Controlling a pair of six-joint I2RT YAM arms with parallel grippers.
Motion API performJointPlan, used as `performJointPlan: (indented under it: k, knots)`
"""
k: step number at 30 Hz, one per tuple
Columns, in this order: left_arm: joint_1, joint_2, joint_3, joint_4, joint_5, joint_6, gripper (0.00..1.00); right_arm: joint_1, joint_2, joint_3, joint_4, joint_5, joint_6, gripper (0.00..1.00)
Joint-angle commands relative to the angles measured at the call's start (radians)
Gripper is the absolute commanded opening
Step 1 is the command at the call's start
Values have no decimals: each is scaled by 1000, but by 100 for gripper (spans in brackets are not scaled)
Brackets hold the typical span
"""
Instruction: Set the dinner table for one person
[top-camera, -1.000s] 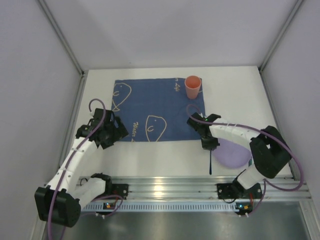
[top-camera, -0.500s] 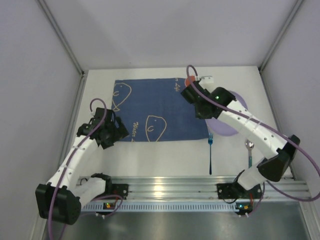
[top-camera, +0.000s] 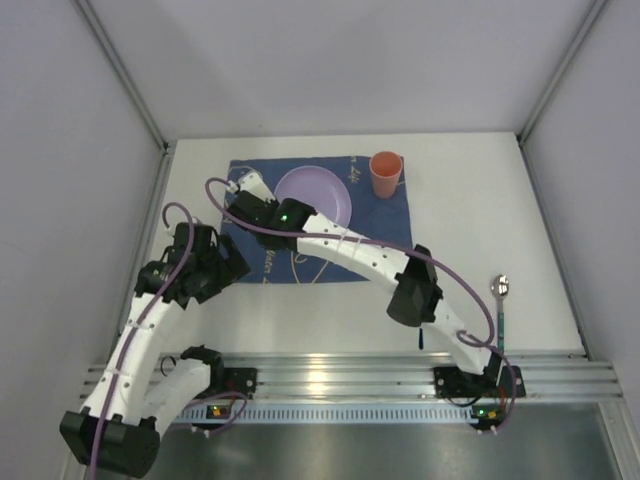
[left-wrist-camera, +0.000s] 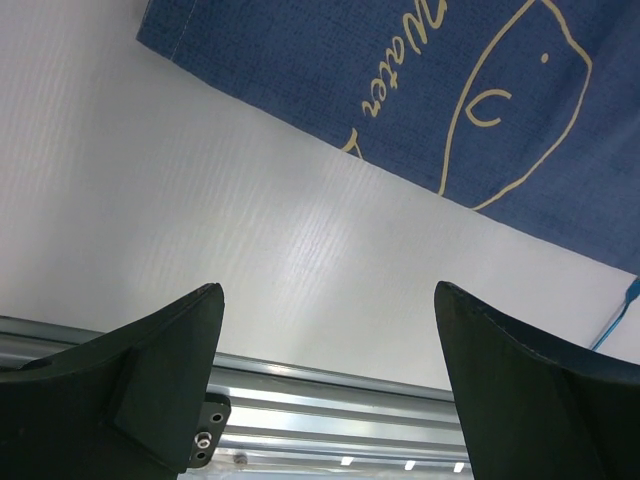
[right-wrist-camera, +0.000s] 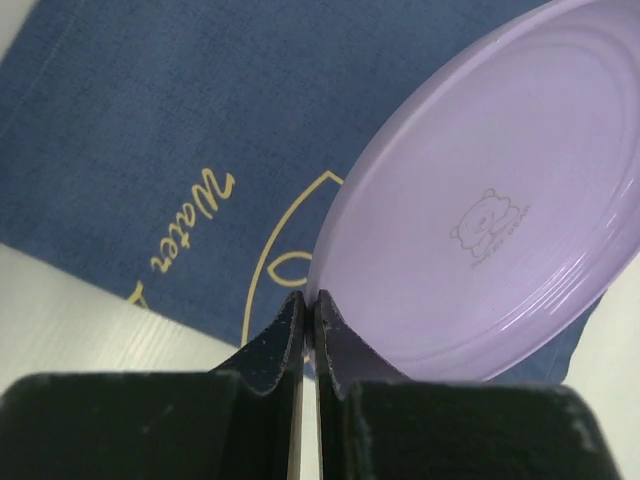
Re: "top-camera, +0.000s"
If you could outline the purple plastic plate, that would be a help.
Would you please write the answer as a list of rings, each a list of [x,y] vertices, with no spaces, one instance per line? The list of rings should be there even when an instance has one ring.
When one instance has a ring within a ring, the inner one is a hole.
[[[305,165],[287,172],[277,183],[278,201],[291,198],[314,207],[334,223],[348,227],[352,200],[346,185],[330,170]]]

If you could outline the blue cloth placemat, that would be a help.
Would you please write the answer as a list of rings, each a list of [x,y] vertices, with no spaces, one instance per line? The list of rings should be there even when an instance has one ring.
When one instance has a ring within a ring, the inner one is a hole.
[[[404,172],[386,193],[373,158],[233,161],[219,202],[221,238],[234,244],[251,284],[319,284],[391,279],[413,247]]]

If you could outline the orange plastic cup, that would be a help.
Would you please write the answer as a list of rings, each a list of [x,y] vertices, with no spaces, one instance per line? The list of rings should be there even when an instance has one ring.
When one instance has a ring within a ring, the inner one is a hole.
[[[388,199],[393,196],[403,167],[403,158],[394,152],[378,152],[370,158],[372,188],[377,197]]]

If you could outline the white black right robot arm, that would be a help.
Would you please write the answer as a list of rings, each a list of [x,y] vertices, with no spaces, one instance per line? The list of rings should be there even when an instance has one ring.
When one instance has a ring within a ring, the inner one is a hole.
[[[502,360],[491,350],[495,326],[488,307],[457,272],[417,245],[400,247],[369,239],[329,220],[300,201],[238,188],[226,218],[250,232],[267,250],[287,250],[333,263],[377,284],[390,295],[387,315],[411,328],[424,327],[450,354],[463,388],[476,396],[499,383]],[[489,324],[482,342],[469,334],[438,283],[442,271],[477,303]]]

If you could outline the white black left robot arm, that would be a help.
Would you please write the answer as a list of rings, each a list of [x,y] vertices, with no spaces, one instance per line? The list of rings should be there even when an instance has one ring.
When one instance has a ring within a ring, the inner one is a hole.
[[[139,272],[129,318],[96,386],[79,411],[66,412],[60,422],[80,464],[141,479],[185,409],[217,399],[245,407],[255,370],[228,369],[222,354],[205,346],[185,348],[166,377],[156,386],[150,381],[186,308],[212,299],[249,271],[230,235],[208,225],[176,226],[161,259]]]

